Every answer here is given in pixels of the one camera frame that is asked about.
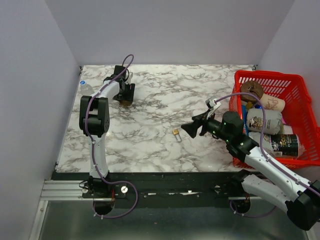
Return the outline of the large brass padlock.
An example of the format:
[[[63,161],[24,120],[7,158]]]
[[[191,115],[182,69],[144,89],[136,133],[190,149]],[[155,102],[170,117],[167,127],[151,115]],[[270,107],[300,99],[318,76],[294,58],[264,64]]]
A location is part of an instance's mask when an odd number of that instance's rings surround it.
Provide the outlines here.
[[[121,100],[121,101],[119,102],[119,104],[120,104],[121,106],[131,106],[132,103],[133,103],[133,101],[130,101],[130,100]]]

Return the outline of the small brass padlock with key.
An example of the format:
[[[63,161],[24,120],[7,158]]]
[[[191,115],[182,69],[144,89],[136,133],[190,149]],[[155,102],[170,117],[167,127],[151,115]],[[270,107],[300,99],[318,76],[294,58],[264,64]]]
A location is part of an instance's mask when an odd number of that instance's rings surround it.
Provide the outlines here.
[[[173,135],[175,136],[177,142],[179,142],[179,143],[182,142],[182,138],[181,138],[181,136],[180,136],[180,132],[179,132],[178,129],[173,129],[173,130],[172,130],[172,133],[173,133]]]

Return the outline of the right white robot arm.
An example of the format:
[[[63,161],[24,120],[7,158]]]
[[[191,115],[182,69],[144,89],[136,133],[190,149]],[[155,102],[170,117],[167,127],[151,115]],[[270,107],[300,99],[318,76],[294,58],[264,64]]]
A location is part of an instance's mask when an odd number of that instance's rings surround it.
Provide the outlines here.
[[[244,122],[235,111],[227,111],[222,121],[206,111],[192,117],[192,122],[181,125],[191,138],[211,134],[225,141],[228,152],[238,160],[253,167],[269,181],[246,172],[245,176],[230,183],[230,191],[241,196],[245,192],[260,197],[286,213],[298,228],[308,231],[320,219],[320,182],[291,171],[267,154],[259,143],[243,133]]]

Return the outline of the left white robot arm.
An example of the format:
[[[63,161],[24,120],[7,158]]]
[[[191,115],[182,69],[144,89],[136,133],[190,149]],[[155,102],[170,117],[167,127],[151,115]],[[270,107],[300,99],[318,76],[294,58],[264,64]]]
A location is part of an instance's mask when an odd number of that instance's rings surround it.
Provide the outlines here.
[[[106,160],[105,140],[110,128],[109,102],[130,106],[134,100],[135,84],[130,82],[127,66],[116,65],[111,76],[103,80],[102,87],[80,99],[79,127],[87,137],[90,171],[84,189],[91,196],[109,197],[114,192]]]

